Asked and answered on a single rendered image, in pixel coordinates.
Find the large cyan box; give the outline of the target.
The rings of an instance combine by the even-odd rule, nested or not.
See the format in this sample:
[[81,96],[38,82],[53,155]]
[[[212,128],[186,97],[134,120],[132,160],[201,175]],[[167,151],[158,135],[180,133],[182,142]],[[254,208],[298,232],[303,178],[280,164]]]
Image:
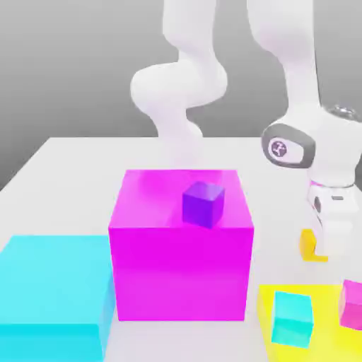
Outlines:
[[104,362],[114,309],[106,235],[15,235],[0,251],[0,362]]

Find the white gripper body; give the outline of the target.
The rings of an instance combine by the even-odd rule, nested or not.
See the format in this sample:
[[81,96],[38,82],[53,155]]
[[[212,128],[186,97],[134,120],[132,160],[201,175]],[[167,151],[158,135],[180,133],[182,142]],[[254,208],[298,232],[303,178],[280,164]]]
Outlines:
[[322,216],[310,212],[310,226],[316,238],[315,254],[319,256],[345,255],[352,243],[355,214]]

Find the large yellow box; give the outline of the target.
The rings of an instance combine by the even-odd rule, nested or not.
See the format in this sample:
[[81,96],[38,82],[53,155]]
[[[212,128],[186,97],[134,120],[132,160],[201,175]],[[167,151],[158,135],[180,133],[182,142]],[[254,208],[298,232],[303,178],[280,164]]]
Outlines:
[[[341,289],[340,284],[259,285],[257,315],[268,362],[362,362],[362,331],[339,324],[338,303]],[[315,326],[307,349],[272,342],[275,291],[311,296]]]

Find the large magenta box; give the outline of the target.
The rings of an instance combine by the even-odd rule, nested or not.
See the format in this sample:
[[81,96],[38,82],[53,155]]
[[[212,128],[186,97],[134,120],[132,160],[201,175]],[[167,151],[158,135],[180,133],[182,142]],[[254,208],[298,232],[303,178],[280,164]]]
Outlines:
[[[195,182],[225,190],[212,228],[182,219]],[[108,230],[119,320],[244,320],[254,225],[235,170],[128,170]]]

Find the small orange cube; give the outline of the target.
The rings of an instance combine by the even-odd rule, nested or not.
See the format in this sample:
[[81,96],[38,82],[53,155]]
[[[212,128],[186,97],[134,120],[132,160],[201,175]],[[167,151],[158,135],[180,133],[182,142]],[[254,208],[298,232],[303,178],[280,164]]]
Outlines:
[[327,262],[328,256],[316,255],[317,239],[311,229],[303,229],[300,235],[299,250],[302,259],[306,262]]

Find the small cyan cube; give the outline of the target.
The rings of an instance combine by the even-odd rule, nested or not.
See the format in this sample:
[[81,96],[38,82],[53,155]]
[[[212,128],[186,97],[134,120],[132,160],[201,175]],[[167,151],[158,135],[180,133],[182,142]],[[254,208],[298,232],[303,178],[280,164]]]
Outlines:
[[315,324],[310,296],[275,291],[271,316],[272,343],[309,348]]

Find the small purple cube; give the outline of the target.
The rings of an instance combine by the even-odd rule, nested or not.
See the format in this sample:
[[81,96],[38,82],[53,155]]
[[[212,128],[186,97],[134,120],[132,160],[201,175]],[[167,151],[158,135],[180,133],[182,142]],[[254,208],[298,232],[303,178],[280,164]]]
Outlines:
[[226,189],[210,182],[193,183],[182,194],[182,220],[213,228],[223,216]]

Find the small pink cube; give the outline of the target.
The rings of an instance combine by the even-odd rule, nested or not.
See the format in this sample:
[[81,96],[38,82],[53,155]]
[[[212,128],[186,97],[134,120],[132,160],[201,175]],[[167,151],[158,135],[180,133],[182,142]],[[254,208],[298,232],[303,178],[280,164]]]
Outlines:
[[362,283],[344,280],[339,298],[339,324],[362,330]]

